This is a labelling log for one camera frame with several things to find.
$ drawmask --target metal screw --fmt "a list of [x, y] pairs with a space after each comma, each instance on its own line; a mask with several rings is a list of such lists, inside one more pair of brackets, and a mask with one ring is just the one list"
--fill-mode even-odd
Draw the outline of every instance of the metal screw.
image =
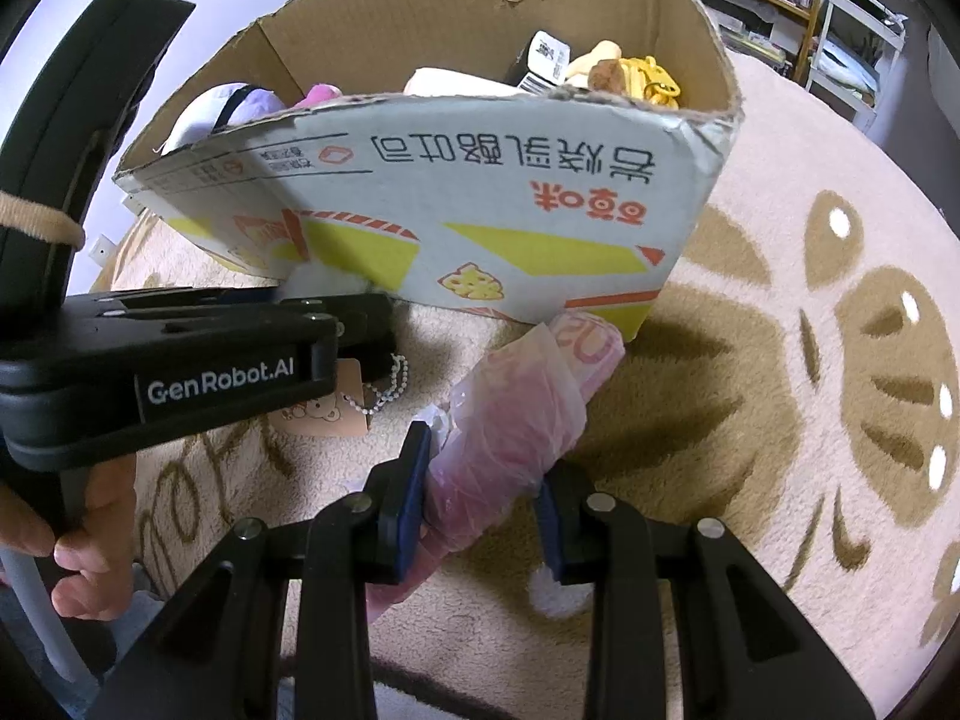
[[612, 512], [616, 507], [616, 498], [606, 493], [591, 493], [587, 497], [587, 508], [592, 512]]
[[700, 531], [701, 536], [707, 538], [720, 538], [727, 531], [723, 523], [719, 519], [713, 519], [713, 517], [700, 520], [697, 523], [697, 530]]
[[373, 498], [366, 493], [351, 493], [344, 498], [344, 504], [347, 504], [347, 508], [354, 514], [363, 514], [373, 505]]
[[244, 517], [234, 525], [233, 532], [243, 541], [252, 541], [263, 533], [263, 523], [256, 517]]

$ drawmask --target barcode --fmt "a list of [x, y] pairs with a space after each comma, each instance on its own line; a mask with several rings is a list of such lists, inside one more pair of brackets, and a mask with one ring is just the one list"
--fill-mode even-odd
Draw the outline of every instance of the barcode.
[[557, 88], [549, 81], [543, 80], [536, 73], [528, 73], [526, 76], [523, 76], [523, 80], [517, 84], [517, 87], [532, 95], [546, 95]]

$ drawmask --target black strap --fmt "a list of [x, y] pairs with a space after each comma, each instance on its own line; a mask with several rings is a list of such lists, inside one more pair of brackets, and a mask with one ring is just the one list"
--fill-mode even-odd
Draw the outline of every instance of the black strap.
[[221, 129], [222, 127], [226, 127], [227, 124], [229, 124], [230, 117], [233, 116], [234, 111], [240, 107], [240, 103], [243, 103], [243, 101], [250, 96], [250, 93], [254, 92], [257, 89], [262, 90], [263, 87], [254, 86], [253, 84], [249, 83], [246, 86], [241, 86], [239, 89], [237, 89], [236, 92], [230, 95], [229, 99], [227, 100], [227, 104], [224, 105], [224, 109], [220, 112], [220, 115], [217, 117], [217, 121], [213, 122], [213, 132], [216, 132], [218, 129]]

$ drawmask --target red triangle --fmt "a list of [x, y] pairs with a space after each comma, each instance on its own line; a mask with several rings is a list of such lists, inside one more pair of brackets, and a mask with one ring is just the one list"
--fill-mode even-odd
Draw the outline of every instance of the red triangle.
[[650, 247], [637, 247], [640, 251], [643, 252], [643, 256], [646, 257], [653, 264], [654, 267], [661, 264], [662, 260], [666, 256], [666, 252], [659, 250], [658, 248]]

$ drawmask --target cardboard tag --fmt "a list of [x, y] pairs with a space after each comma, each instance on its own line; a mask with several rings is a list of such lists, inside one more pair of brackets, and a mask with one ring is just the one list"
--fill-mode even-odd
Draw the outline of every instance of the cardboard tag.
[[363, 405], [363, 380], [357, 360], [337, 361], [336, 392], [272, 412], [270, 423], [294, 436], [366, 436], [366, 416], [347, 403], [344, 393]]

